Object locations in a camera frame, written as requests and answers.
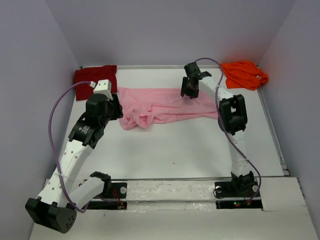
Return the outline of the pink t shirt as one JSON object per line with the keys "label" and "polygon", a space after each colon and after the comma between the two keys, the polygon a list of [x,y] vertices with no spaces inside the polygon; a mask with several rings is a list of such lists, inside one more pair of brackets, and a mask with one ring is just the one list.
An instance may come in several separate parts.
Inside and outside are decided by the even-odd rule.
{"label": "pink t shirt", "polygon": [[118,88],[124,130],[147,129],[152,124],[168,124],[207,117],[217,119],[214,101],[204,92],[197,98],[181,97],[178,88]]}

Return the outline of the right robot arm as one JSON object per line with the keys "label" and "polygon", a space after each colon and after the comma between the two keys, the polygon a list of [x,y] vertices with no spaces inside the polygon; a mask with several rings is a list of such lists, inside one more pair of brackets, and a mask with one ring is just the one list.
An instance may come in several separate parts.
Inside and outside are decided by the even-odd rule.
{"label": "right robot arm", "polygon": [[228,140],[231,157],[230,190],[235,196],[242,196],[249,186],[258,185],[254,172],[260,177],[256,167],[246,155],[245,130],[248,123],[247,109],[243,95],[234,95],[221,87],[224,74],[215,80],[207,71],[201,71],[197,63],[184,66],[186,76],[182,79],[182,97],[195,99],[199,96],[200,87],[209,95],[216,105],[218,124]]}

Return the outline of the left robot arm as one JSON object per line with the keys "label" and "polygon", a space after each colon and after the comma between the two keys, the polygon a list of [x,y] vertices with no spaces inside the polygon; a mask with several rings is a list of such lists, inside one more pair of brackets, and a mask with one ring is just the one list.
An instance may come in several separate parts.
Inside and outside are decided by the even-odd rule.
{"label": "left robot arm", "polygon": [[117,94],[108,98],[94,93],[85,103],[85,112],[72,128],[59,165],[36,198],[29,198],[25,209],[33,222],[62,234],[73,226],[77,213],[94,198],[104,198],[112,191],[111,176],[95,171],[77,189],[76,178],[109,121],[123,117]]}

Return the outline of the dark red folded t shirt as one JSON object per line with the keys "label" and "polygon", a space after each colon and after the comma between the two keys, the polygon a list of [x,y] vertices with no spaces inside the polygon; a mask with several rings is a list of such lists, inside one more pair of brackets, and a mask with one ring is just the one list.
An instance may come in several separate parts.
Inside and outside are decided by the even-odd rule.
{"label": "dark red folded t shirt", "polygon": [[[73,83],[83,81],[91,81],[96,84],[101,80],[109,80],[111,82],[111,93],[118,91],[117,86],[117,65],[104,65],[99,67],[85,67],[74,72]],[[93,94],[93,88],[89,85],[78,85],[75,87],[75,100],[87,100]]]}

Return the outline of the orange t shirt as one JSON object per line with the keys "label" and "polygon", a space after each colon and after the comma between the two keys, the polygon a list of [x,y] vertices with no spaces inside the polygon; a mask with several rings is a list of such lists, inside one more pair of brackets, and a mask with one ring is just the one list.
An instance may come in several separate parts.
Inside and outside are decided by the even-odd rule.
{"label": "orange t shirt", "polygon": [[251,61],[222,63],[228,89],[257,90],[269,82],[269,76]]}

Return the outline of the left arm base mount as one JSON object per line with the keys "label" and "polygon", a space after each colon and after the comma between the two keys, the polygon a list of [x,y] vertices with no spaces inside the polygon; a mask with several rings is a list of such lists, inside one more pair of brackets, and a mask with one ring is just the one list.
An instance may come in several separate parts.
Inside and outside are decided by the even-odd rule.
{"label": "left arm base mount", "polygon": [[112,181],[108,193],[102,193],[88,204],[88,210],[126,210],[128,183]]}

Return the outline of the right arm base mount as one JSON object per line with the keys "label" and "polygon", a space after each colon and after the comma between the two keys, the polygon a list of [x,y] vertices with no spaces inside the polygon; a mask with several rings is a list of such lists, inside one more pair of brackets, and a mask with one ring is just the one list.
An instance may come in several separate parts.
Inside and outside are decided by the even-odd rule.
{"label": "right arm base mount", "polygon": [[231,175],[230,181],[216,181],[212,191],[218,210],[262,209],[263,204],[258,182],[253,172]]}

